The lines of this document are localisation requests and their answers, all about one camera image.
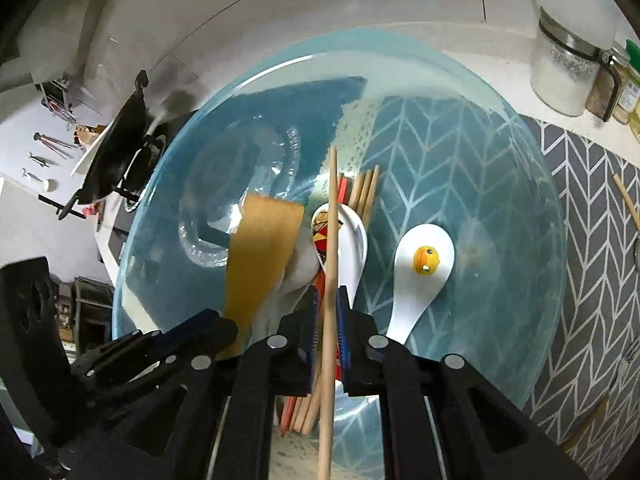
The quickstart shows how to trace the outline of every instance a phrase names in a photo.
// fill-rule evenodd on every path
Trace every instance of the jar handle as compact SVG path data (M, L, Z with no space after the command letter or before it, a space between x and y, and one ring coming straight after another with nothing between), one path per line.
M611 56L608 57L607 61L602 59L602 56L598 56L598 63L600 63L604 70L609 72L610 76L613 78L613 92L611 93L611 97L609 98L609 103L607 104L607 109L602 116L602 121L607 122L611 116L613 115L613 108L616 107L618 102L618 92L620 91L620 85L622 85L622 79L620 79L620 75L616 70L613 70L611 65L609 64L611 61Z

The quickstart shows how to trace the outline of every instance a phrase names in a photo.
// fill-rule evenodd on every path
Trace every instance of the green cap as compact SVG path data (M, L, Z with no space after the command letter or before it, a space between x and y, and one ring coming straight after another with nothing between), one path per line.
M626 53L629 54L631 66L640 72L640 47L633 41L626 40Z

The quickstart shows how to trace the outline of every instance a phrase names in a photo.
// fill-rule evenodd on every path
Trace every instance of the screw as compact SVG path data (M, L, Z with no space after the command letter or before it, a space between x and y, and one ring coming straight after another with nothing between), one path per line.
M286 337L280 334L276 334L270 336L270 338L267 339L267 346L273 349L284 348L287 345L287 342L288 341Z
M371 348L381 349L387 346L388 344L389 344L389 339L387 339L383 335L376 334L376 335L372 335L369 338L369 346Z
M196 355L191 360L191 368L194 370L206 370L211 366L211 358L206 355Z
M444 364L453 370L460 370L465 365L465 360L458 354L449 354L444 358Z

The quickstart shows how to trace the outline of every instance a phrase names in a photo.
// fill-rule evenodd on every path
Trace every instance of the bottle label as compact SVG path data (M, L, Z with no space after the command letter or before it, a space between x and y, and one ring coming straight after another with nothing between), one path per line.
M625 89L620 94L618 104L625 112L633 112L638 104L638 97L640 97L640 87L629 79L626 82Z

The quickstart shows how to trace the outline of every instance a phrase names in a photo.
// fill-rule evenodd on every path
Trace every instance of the transparent blue bowl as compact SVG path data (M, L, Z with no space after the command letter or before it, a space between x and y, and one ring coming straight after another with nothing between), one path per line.
M232 82L162 158L126 245L114 334L224 314L225 237L255 190L326 201L329 145L347 175L379 164L369 256L355 307L386 330L393 258L419 223L443 227L456 261L407 341L456 352L523 406L556 331L565 240L553 179L532 133L487 83L418 41L354 29L293 45ZM383 477L379 406L337 387L335 461Z

